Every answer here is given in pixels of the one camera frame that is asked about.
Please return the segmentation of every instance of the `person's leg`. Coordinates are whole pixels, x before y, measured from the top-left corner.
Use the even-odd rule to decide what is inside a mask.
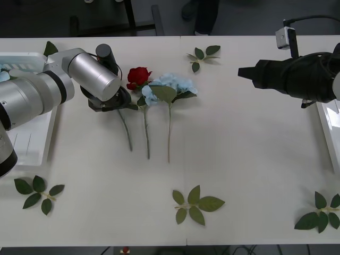
[[[182,18],[191,20],[195,17],[199,0],[190,0],[182,8]]]
[[[195,33],[209,35],[215,25],[219,0],[200,0],[195,24]]]

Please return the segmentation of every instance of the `red rose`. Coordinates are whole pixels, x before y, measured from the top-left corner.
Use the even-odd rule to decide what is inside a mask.
[[[138,86],[141,86],[149,79],[151,73],[148,72],[146,67],[132,68],[127,76],[127,80],[130,83],[136,83]]]
[[[137,84],[136,83],[129,83],[126,85],[127,89],[130,90],[135,90],[137,88]]]

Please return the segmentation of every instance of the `white robotic arm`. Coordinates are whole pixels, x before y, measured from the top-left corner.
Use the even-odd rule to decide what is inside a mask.
[[[121,84],[113,72],[79,48],[50,55],[41,73],[11,70],[10,75],[17,79],[0,82],[0,177],[18,160],[6,130],[72,99],[71,78],[101,101],[113,98]]]

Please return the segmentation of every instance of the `leaf sprig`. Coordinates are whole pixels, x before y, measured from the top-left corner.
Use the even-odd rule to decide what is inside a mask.
[[[195,60],[193,62],[190,62],[192,64],[191,66],[192,71],[196,73],[200,69],[200,62],[203,62],[203,61],[206,61],[212,58],[219,58],[219,57],[215,57],[212,55],[217,53],[220,49],[221,49],[221,46],[218,46],[218,45],[209,46],[206,49],[207,56],[204,56],[204,52],[199,48],[195,48],[195,56],[187,53],[188,57],[193,58]]]
[[[212,212],[219,209],[224,205],[224,201],[215,197],[203,197],[200,198],[201,187],[200,185],[193,188],[188,195],[188,202],[185,203],[183,194],[174,190],[172,192],[172,197],[179,204],[175,209],[178,209],[176,214],[177,224],[182,223],[187,215],[187,210],[189,209],[189,216],[198,224],[205,226],[206,222],[202,211]]]
[[[311,230],[318,227],[319,233],[323,232],[328,223],[331,224],[336,230],[340,226],[339,217],[332,211],[339,211],[337,207],[340,206],[340,195],[337,194],[333,197],[330,203],[330,207],[327,206],[327,201],[323,195],[315,192],[315,207],[318,209],[316,212],[310,212],[303,215],[299,221],[295,224],[296,230]]]
[[[48,194],[46,194],[44,192],[46,190],[45,181],[38,175],[34,177],[32,186],[28,184],[27,181],[20,178],[14,179],[14,184],[16,190],[22,195],[31,194],[33,191],[36,192],[26,199],[22,209],[27,209],[31,206],[34,206],[41,199],[41,196],[46,196],[47,198],[43,200],[41,204],[41,210],[45,215],[48,215],[49,212],[52,210],[51,200],[56,201],[54,196],[61,193],[65,188],[65,185],[56,185],[50,189]]]

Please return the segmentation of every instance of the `white plastic tray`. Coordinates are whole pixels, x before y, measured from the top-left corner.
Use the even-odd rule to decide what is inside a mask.
[[[317,103],[334,173],[340,176],[340,101]]]
[[[43,71],[46,57],[39,53],[0,53],[0,64],[7,69],[27,72]],[[8,132],[18,155],[17,165],[40,166],[47,160],[56,109]]]

